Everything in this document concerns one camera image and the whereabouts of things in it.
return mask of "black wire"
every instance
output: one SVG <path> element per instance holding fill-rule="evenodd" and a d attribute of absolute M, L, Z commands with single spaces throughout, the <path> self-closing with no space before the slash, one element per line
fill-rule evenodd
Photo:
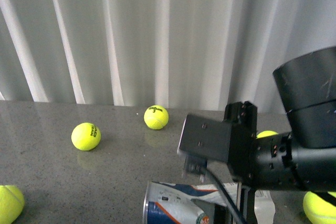
<path fill-rule="evenodd" d="M 244 219 L 244 216 L 241 212 L 239 212 L 238 208 L 232 201 L 229 193 L 226 191 L 222 182 L 206 167 L 201 167 L 201 171 L 206 174 L 206 176 L 215 184 L 220 195 L 225 200 L 227 208 L 232 214 L 233 218 L 236 220 L 237 224 L 247 224 L 247 221 Z"/>

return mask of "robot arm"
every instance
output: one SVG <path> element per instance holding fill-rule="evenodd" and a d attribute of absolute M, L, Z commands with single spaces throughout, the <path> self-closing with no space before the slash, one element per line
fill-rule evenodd
<path fill-rule="evenodd" d="M 252 190 L 336 191 L 335 73 L 336 47 L 274 71 L 291 132 L 256 139 L 257 107 L 250 102 L 228 104 L 222 122 L 188 115 L 177 150 L 186 156 L 185 171 L 201 174 L 216 160 Z"/>

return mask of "curtain fold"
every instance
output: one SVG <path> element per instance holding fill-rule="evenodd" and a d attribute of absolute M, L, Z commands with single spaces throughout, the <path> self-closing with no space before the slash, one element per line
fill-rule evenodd
<path fill-rule="evenodd" d="M 335 0 L 0 0 L 0 100 L 283 113 L 272 72 L 336 45 Z"/>

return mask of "tennis ball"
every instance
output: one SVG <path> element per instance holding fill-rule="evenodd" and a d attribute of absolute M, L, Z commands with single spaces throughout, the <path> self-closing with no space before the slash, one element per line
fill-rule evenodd
<path fill-rule="evenodd" d="M 336 198 L 335 192 L 328 193 Z M 313 224 L 336 223 L 336 206 L 310 191 L 303 198 L 303 210 Z"/>
<path fill-rule="evenodd" d="M 89 151 L 100 142 L 100 130 L 92 123 L 77 125 L 71 135 L 74 146 L 81 151 Z"/>
<path fill-rule="evenodd" d="M 0 186 L 0 224 L 12 223 L 22 212 L 25 200 L 16 186 Z"/>
<path fill-rule="evenodd" d="M 266 136 L 274 136 L 274 135 L 278 135 L 278 133 L 275 131 L 262 131 L 257 135 L 257 138 L 262 138 Z"/>
<path fill-rule="evenodd" d="M 153 130 L 160 130 L 165 127 L 169 120 L 168 111 L 159 105 L 150 106 L 143 116 L 147 126 Z"/>

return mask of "granite countertop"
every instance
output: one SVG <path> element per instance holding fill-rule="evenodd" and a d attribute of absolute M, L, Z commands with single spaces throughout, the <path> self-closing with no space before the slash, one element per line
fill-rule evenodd
<path fill-rule="evenodd" d="M 26 200 L 18 223 L 142 223 L 149 180 L 200 184 L 181 177 L 176 150 L 189 112 L 222 120 L 224 112 L 169 109 L 168 125 L 145 125 L 146 108 L 0 101 L 0 184 L 17 185 Z M 83 152 L 71 142 L 74 127 L 92 122 L 101 142 Z M 290 130 L 285 115 L 260 114 L 258 130 Z M 211 163 L 223 182 L 226 165 Z M 271 192 L 274 223 L 309 223 L 303 192 Z"/>

